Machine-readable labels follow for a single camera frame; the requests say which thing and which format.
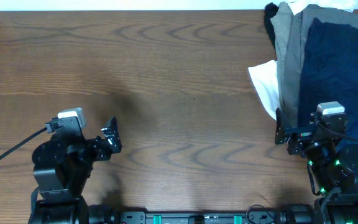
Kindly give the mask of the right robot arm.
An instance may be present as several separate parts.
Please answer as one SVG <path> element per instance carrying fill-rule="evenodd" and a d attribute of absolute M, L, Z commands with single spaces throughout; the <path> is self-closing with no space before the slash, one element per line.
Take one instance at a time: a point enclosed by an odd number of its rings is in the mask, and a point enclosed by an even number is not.
<path fill-rule="evenodd" d="M 307 159 L 313 205 L 286 205 L 277 223 L 358 223 L 358 141 L 338 149 L 346 138 L 347 115 L 318 110 L 305 127 L 294 128 L 281 109 L 276 110 L 275 144 L 288 145 L 290 155 Z"/>

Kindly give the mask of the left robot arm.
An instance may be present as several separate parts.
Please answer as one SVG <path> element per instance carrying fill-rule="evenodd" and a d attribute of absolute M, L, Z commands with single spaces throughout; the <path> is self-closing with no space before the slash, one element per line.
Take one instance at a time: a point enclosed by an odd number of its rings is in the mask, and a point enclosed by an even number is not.
<path fill-rule="evenodd" d="M 103 137 L 86 139 L 79 119 L 53 118 L 45 125 L 49 141 L 32 154 L 34 178 L 29 223 L 119 223 L 120 214 L 109 205 L 88 205 L 82 196 L 93 164 L 110 160 L 122 149 L 117 119 L 102 128 Z"/>

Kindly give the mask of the navy blue shorts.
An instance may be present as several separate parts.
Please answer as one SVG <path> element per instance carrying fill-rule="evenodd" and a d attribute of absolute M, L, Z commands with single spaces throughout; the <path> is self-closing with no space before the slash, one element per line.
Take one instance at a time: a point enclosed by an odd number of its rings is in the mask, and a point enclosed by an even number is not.
<path fill-rule="evenodd" d="M 298 125 L 306 126 L 317 105 L 331 101 L 343 105 L 346 134 L 358 139 L 358 29 L 315 19 L 305 45 Z"/>

